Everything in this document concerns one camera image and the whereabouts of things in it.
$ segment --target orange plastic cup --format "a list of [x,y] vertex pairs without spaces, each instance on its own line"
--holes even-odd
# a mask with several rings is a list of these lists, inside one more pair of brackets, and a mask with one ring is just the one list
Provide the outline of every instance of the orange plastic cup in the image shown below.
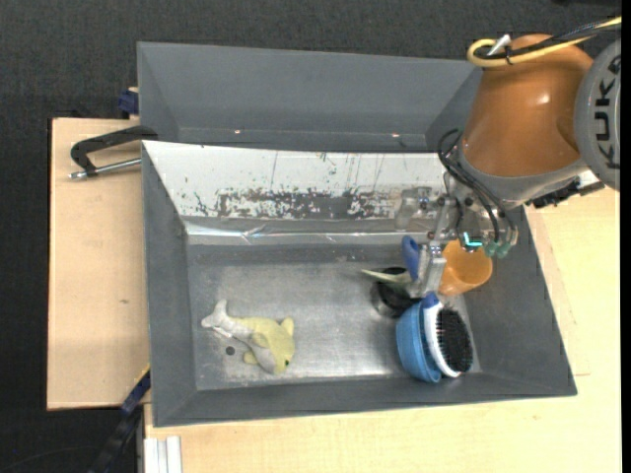
[[467,252],[458,240],[450,241],[443,250],[447,259],[439,293],[455,296],[475,289],[491,278],[493,260],[484,250]]

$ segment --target plush dolphin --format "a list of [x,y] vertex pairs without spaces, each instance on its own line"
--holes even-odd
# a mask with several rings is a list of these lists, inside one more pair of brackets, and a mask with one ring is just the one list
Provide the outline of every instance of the plush dolphin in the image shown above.
[[227,304],[226,300],[217,302],[213,312],[202,319],[202,327],[244,342],[250,348],[244,354],[246,363],[282,373],[294,357],[294,320],[286,317],[278,323],[266,317],[230,317]]

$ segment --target dark floor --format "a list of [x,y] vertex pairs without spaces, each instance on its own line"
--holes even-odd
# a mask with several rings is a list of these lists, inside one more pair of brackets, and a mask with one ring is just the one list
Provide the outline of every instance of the dark floor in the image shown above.
[[[115,410],[46,414],[47,118],[120,117],[137,40],[462,58],[620,14],[551,0],[0,0],[0,473],[85,471]],[[596,55],[609,43],[586,45]],[[133,471],[127,453],[121,471]]]

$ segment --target table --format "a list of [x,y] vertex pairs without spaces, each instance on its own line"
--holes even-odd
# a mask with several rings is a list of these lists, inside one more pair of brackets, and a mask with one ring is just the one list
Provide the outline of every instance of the table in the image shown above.
[[[74,142],[137,123],[51,124],[51,411],[119,405],[149,359],[140,173],[67,177]],[[95,162],[137,154],[136,143]],[[605,189],[526,209],[577,396],[154,428],[149,394],[144,436],[179,436],[185,473],[620,471],[619,204]]]

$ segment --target black clamp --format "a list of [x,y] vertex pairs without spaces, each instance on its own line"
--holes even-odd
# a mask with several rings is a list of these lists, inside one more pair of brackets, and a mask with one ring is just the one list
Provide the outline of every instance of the black clamp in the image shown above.
[[126,144],[128,142],[134,142],[135,140],[158,140],[158,134],[147,126],[133,126],[124,130],[114,131],[113,133],[107,133],[106,135],[100,135],[98,137],[77,142],[70,150],[70,157],[77,165],[79,165],[79,167],[83,169],[83,171],[70,173],[70,178],[93,177],[100,173],[140,165],[140,158],[137,158],[125,162],[105,165],[103,167],[96,167],[88,157],[90,153]]

